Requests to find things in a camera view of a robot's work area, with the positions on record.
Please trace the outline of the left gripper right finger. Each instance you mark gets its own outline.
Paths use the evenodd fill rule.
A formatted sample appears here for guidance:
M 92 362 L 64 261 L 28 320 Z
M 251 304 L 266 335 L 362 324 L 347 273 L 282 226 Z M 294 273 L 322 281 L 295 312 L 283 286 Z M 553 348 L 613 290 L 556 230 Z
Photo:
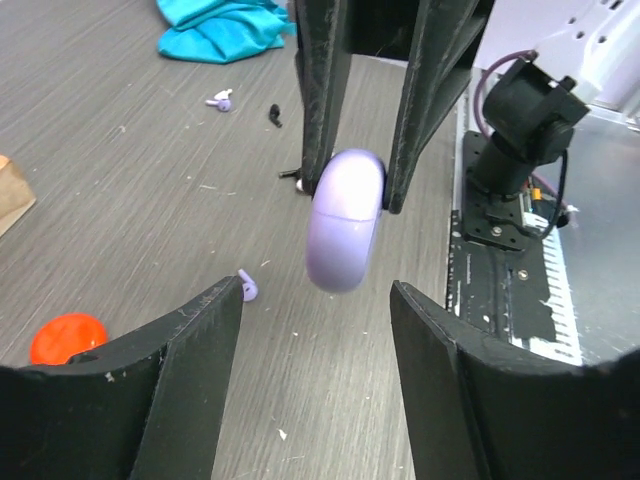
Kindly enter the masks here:
M 391 324 L 419 479 L 635 479 L 639 355 L 573 366 L 458 319 L 412 285 Z

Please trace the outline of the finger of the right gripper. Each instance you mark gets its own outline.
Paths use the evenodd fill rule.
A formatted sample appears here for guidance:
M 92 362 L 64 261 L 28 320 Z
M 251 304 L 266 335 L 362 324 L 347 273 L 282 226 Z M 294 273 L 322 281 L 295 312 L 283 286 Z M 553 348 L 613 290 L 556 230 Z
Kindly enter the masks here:
M 421 1 L 399 105 L 383 205 L 401 212 L 419 156 L 469 84 L 492 1 Z
M 351 67 L 350 1 L 296 1 L 296 67 L 303 103 L 301 179 L 313 195 L 332 157 Z

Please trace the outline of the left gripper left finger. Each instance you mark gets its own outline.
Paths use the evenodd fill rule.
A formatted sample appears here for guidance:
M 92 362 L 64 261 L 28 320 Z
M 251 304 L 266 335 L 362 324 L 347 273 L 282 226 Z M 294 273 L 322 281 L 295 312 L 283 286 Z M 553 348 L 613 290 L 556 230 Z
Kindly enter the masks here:
M 5 479 L 207 479 L 239 335 L 228 276 L 59 366 L 1 370 Z

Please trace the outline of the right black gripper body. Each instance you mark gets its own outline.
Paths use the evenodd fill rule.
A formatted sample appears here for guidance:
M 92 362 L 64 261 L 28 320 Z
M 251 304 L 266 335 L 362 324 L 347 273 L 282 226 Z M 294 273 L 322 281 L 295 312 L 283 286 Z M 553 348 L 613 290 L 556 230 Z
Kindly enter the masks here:
M 429 1 L 348 1 L 345 51 L 409 61 L 424 50 Z

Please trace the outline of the orange earbud charging case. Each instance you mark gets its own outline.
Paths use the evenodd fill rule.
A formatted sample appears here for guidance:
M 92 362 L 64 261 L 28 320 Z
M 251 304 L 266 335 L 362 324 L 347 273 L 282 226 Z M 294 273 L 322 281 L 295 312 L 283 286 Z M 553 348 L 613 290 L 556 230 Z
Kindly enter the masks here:
M 66 313 L 47 322 L 35 334 L 30 361 L 34 365 L 62 365 L 74 355 L 107 341 L 107 329 L 97 318 L 81 312 Z

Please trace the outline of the purple earbud charging case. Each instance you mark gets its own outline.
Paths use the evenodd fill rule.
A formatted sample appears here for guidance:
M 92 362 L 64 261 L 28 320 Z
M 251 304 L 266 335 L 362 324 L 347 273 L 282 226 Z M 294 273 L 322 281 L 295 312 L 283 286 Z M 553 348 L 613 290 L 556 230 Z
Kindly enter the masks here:
M 336 154 L 312 200 L 306 271 L 319 289 L 347 293 L 364 280 L 374 249 L 386 180 L 379 157 L 367 150 Z

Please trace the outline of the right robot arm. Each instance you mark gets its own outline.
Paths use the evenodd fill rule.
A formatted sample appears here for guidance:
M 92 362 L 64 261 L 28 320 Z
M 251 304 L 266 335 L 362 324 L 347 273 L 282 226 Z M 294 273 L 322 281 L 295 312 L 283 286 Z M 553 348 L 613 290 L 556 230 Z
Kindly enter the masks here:
M 383 212 L 399 213 L 418 158 L 467 87 L 490 1 L 298 1 L 296 67 L 304 107 L 301 180 L 313 199 L 307 254 L 363 263 Z M 388 160 L 335 153 L 351 58 L 407 62 Z M 532 170 L 565 153 L 587 107 L 574 73 L 520 53 L 490 92 L 494 131 L 471 168 L 486 197 L 511 198 Z

